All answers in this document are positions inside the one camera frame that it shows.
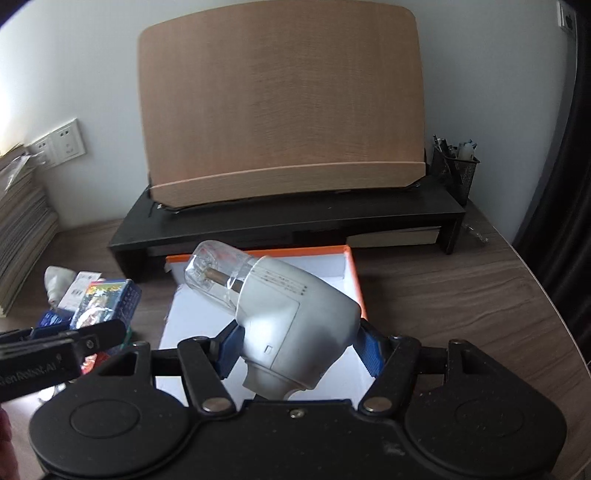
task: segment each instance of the black desk shelf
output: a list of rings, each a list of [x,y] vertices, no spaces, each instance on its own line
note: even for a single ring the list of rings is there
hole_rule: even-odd
[[[437,243],[451,254],[464,209],[435,179],[406,189],[349,190],[257,197],[159,209],[144,192],[111,239],[109,249],[127,278],[141,281],[149,257],[189,253],[215,239],[240,249],[343,245],[348,236],[441,226]]]

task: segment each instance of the blue package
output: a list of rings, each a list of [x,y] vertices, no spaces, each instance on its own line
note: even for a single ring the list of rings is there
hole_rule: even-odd
[[[31,340],[56,335],[70,329],[73,312],[68,310],[48,310],[44,313],[39,324],[31,333]]]
[[[94,281],[86,289],[80,306],[72,317],[70,328],[78,329],[118,319],[128,329],[125,345],[131,337],[131,319],[140,298],[141,290],[132,280]]]

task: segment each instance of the metal screw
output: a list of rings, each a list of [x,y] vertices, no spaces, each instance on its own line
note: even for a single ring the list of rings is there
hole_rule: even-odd
[[[290,417],[292,419],[300,419],[304,415],[306,415],[306,411],[303,408],[294,408],[293,410],[290,410]]]
[[[392,408],[392,402],[386,397],[371,397],[363,402],[365,410],[380,413]]]
[[[223,397],[208,398],[203,402],[202,407],[210,413],[220,413],[232,407],[232,402]]]

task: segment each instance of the blue gripper pad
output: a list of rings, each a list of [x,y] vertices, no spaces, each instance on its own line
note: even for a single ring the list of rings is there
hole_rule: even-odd
[[[220,379],[227,378],[242,353],[244,343],[244,327],[236,327],[220,343],[218,360],[213,367]]]
[[[377,377],[383,370],[386,360],[379,352],[379,342],[362,326],[357,331],[353,348],[372,377]]]

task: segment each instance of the white wall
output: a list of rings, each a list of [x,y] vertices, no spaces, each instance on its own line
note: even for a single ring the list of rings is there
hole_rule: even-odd
[[[64,226],[123,217],[147,183],[137,38],[226,0],[33,0],[0,29],[0,150],[78,117],[88,154],[45,174]],[[426,141],[472,138],[472,199],[509,240],[556,124],[566,35],[554,0],[392,0],[417,17]]]

